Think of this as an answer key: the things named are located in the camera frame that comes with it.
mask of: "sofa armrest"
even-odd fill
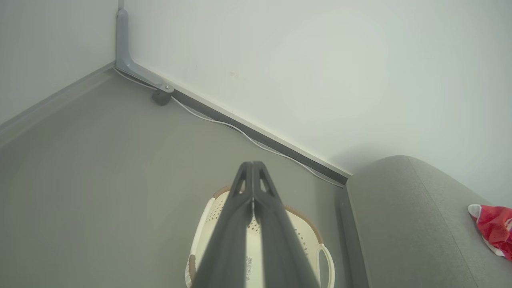
[[[512,262],[485,246],[467,212],[488,202],[433,166],[379,160],[349,178],[347,197],[354,284],[365,275],[369,287],[512,287]]]

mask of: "metal bracket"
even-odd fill
[[[124,9],[117,12],[116,68],[166,93],[174,91],[165,79],[133,62],[128,50],[128,12]]]

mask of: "baseboard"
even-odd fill
[[[114,62],[101,67],[1,124],[0,148],[64,105],[110,79],[114,72],[104,72],[113,66]]]
[[[291,141],[286,140],[284,137],[279,136],[277,133],[271,132],[268,129],[260,127],[259,125],[246,120],[244,117],[236,114],[234,111],[228,109],[226,106],[218,103],[211,97],[194,90],[188,85],[172,78],[163,77],[165,75],[161,71],[154,69],[154,67],[147,67],[153,73],[160,75],[160,77],[167,79],[172,83],[176,90],[175,97],[183,104],[201,112],[202,114],[218,121],[230,123],[240,130],[244,131],[254,140],[257,140],[272,149],[283,153],[293,159],[307,165],[316,171],[324,174],[325,176],[345,184],[347,178],[351,176],[350,173],[343,169],[321,159],[320,157],[306,151],[293,144]]]

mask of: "gray floor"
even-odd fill
[[[0,286],[185,287],[202,210],[247,160],[315,223],[345,286],[339,188],[150,95],[116,75],[0,150]]]

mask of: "white laundry basket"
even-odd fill
[[[185,282],[187,287],[190,288],[197,268],[201,263],[208,242],[210,241],[211,234],[217,224],[218,217],[222,212],[224,203],[229,194],[230,187],[224,187],[213,195],[208,201],[203,211],[203,215],[199,220],[196,229],[196,234],[190,248],[190,255],[188,257],[187,266],[185,268]],[[285,206],[286,213],[291,220],[291,224],[295,229],[297,238],[302,244],[304,253],[308,258],[313,272],[320,283],[320,262],[319,253],[323,251],[329,266],[329,283],[328,288],[334,287],[334,263],[332,261],[329,250],[323,244],[322,238],[314,225],[302,213],[291,207]],[[252,218],[251,223],[247,227],[246,239],[246,283],[245,288],[263,288],[263,256],[261,247],[261,229],[256,219]]]

